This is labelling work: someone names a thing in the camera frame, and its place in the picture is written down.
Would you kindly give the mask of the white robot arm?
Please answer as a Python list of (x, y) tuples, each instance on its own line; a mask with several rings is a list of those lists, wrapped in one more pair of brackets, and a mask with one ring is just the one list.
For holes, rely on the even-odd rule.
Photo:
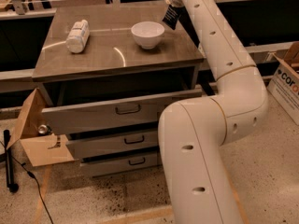
[(185, 7), (218, 86), (217, 94), (169, 105), (158, 140), (176, 224), (244, 224), (220, 147), (255, 131), (266, 87), (214, 0), (168, 0)]

